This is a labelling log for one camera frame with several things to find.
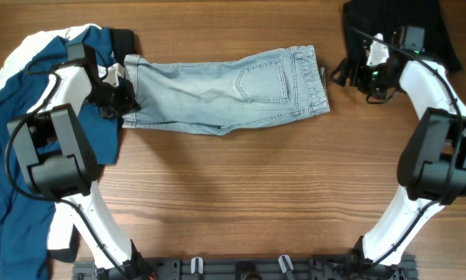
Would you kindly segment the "light blue denim shorts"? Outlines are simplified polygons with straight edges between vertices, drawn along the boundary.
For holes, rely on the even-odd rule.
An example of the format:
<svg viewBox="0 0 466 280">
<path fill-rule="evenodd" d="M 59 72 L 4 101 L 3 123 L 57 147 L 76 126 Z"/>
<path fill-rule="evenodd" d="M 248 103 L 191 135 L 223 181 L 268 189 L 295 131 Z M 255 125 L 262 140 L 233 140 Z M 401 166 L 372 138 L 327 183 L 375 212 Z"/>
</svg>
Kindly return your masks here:
<svg viewBox="0 0 466 280">
<path fill-rule="evenodd" d="M 124 115 L 124 128 L 226 135 L 330 110 L 311 45 L 224 62 L 157 64 L 131 54 L 124 68 L 140 106 Z"/>
</svg>

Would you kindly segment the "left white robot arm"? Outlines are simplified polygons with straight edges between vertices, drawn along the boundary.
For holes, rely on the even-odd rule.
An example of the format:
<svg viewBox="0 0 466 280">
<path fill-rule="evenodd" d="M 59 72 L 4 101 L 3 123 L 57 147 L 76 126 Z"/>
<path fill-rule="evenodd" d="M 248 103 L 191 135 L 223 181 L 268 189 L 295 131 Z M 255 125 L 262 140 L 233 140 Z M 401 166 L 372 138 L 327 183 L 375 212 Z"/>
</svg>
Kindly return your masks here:
<svg viewBox="0 0 466 280">
<path fill-rule="evenodd" d="M 104 119 L 118 119 L 141 109 L 127 79 L 115 84 L 99 75 L 96 50 L 83 43 L 67 47 L 67 60 L 49 70 L 54 83 L 49 93 L 27 114 L 8 124 L 5 158 L 16 155 L 27 191 L 12 176 L 21 195 L 56 204 L 47 237 L 52 258 L 75 261 L 79 239 L 88 244 L 94 262 L 75 279 L 154 279 L 155 271 L 138 252 L 109 212 L 98 187 L 102 167 L 96 160 L 78 115 L 84 103 L 100 109 Z"/>
</svg>

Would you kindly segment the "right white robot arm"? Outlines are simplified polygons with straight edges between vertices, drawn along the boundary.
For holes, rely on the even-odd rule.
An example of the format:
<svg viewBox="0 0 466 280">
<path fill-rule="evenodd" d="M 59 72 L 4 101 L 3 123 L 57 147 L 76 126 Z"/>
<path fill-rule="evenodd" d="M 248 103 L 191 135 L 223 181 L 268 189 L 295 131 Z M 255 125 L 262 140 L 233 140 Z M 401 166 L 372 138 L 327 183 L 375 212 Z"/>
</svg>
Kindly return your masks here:
<svg viewBox="0 0 466 280">
<path fill-rule="evenodd" d="M 398 161 L 398 189 L 378 223 L 344 256 L 322 257 L 343 277 L 403 275 L 403 253 L 421 228 L 457 198 L 466 197 L 466 106 L 447 80 L 447 70 L 424 49 L 424 30 L 403 26 L 398 41 L 369 34 L 351 23 L 345 30 L 361 43 L 354 83 L 373 104 L 403 92 L 419 122 Z"/>
</svg>

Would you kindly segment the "folded black clothes stack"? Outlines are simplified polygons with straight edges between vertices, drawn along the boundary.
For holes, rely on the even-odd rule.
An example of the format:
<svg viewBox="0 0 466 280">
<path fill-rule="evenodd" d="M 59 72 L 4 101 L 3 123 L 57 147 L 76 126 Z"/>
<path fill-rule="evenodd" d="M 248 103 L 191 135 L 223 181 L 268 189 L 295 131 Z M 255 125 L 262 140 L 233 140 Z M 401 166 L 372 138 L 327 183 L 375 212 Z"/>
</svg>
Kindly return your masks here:
<svg viewBox="0 0 466 280">
<path fill-rule="evenodd" d="M 438 0 L 352 0 L 343 5 L 343 19 L 372 37 L 382 34 L 388 43 L 402 26 L 423 28 L 426 53 L 438 57 L 449 72 L 462 69 Z"/>
</svg>

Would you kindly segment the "black garment under pile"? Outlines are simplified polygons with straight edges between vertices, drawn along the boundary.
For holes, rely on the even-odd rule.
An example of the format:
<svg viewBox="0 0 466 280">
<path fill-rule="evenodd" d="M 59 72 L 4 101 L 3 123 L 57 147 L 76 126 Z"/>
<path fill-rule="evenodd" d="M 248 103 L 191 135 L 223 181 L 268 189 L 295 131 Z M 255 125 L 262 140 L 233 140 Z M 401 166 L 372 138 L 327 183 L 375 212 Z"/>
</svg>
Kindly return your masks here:
<svg viewBox="0 0 466 280">
<path fill-rule="evenodd" d="M 114 58 L 122 64 L 127 54 L 135 53 L 135 34 L 131 30 L 110 29 L 110 36 Z M 67 205 L 57 205 L 47 235 L 48 255 L 64 263 L 73 263 L 79 250 L 80 233 L 71 214 L 75 212 Z"/>
</svg>

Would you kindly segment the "white garment under pile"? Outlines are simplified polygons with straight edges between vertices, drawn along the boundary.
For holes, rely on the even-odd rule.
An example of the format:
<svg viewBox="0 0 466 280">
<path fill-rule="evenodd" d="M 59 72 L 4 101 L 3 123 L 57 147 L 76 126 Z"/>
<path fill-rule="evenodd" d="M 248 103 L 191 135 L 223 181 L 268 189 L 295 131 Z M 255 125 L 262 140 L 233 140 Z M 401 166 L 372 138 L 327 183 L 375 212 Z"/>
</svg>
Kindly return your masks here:
<svg viewBox="0 0 466 280">
<path fill-rule="evenodd" d="M 5 60 L 0 70 L 0 257 L 6 254 L 42 255 L 55 207 L 16 193 L 5 175 L 7 122 L 24 114 L 46 89 L 45 76 L 28 76 L 25 68 L 33 59 L 47 60 L 35 66 L 44 71 L 55 64 L 54 54 L 64 54 L 68 44 L 83 42 L 97 50 L 101 64 L 113 65 L 114 47 L 110 29 L 94 24 L 29 35 Z"/>
</svg>

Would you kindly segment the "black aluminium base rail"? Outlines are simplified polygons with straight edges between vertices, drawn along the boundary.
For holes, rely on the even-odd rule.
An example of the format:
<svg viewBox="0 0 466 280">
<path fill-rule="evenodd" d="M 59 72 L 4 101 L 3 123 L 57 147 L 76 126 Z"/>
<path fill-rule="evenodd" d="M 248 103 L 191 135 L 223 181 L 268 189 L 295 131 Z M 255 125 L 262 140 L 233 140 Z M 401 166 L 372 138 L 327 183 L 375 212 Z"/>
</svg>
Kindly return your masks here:
<svg viewBox="0 0 466 280">
<path fill-rule="evenodd" d="M 405 255 L 396 266 L 378 265 L 359 272 L 345 270 L 343 255 L 308 258 L 223 259 L 205 261 L 201 257 L 190 260 L 178 258 L 148 258 L 156 277 L 164 280 L 241 280 L 241 279 L 393 279 L 419 280 L 415 257 Z"/>
</svg>

